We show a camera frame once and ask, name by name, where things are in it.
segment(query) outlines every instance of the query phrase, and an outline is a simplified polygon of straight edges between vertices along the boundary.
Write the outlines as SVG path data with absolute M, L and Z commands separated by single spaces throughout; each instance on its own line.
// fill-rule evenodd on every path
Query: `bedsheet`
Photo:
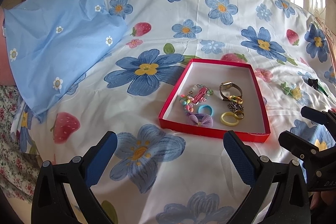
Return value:
M 159 126 L 159 111 L 192 57 L 252 65 L 272 131 L 265 143 L 248 143 L 258 155 L 289 162 L 293 156 L 277 141 L 284 130 L 320 150 L 335 145 L 324 126 L 300 115 L 304 105 L 335 107 L 328 44 L 307 11 L 287 0 L 105 0 L 105 6 L 128 25 L 114 52 L 43 123 L 23 109 L 12 131 L 20 140 L 31 137 L 24 152 L 33 147 L 58 164 L 83 155 L 106 131 L 116 132 L 117 150 L 91 187 L 115 223 L 226 223 L 249 190 L 220 139 Z M 328 96 L 308 78 L 318 79 Z M 229 79 L 218 79 L 218 86 L 222 81 Z

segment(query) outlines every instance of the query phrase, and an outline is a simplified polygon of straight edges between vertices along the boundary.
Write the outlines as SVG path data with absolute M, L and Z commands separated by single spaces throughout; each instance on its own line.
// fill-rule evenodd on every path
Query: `gold ring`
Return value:
M 241 110 L 236 110 L 236 111 L 234 112 L 234 117 L 235 117 L 237 120 L 241 120 L 241 119 L 244 118 L 244 112 L 241 111 Z
M 227 122 L 224 120 L 224 116 L 233 116 L 235 119 L 235 114 L 233 112 L 225 112 L 223 113 L 221 116 L 220 116 L 220 121 L 222 124 L 226 125 L 226 126 L 229 126 L 229 127 L 235 127 L 238 123 L 239 123 L 239 120 L 236 119 L 236 122 Z

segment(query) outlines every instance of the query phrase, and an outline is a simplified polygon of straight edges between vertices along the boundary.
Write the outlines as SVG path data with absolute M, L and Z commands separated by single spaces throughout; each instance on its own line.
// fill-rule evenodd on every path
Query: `blue pillowcase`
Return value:
M 52 107 L 120 41 L 127 25 L 104 0 L 26 0 L 5 11 L 11 70 L 35 115 Z

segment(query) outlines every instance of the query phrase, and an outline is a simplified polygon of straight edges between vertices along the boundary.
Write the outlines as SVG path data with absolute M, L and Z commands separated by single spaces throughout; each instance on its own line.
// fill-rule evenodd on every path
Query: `floral blanket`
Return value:
M 159 111 L 191 58 L 251 64 L 272 130 L 265 143 L 248 144 L 258 155 L 289 162 L 277 140 L 284 130 L 320 150 L 335 145 L 300 115 L 302 106 L 328 110 L 336 100 L 328 44 L 307 11 L 287 0 L 105 0 L 105 7 L 128 25 L 114 52 L 43 123 L 23 105 L 12 131 L 23 152 L 58 164 L 116 132 L 118 148 L 92 187 L 115 223 L 226 223 L 249 190 L 221 140 L 159 127 Z M 218 87 L 223 81 L 230 79 L 218 79 Z

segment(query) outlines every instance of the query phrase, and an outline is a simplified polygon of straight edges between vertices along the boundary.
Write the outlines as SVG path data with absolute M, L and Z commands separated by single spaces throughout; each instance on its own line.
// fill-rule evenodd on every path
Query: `hair tie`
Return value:
M 200 127 L 213 127 L 213 119 L 210 115 L 204 113 L 189 114 L 188 124 Z

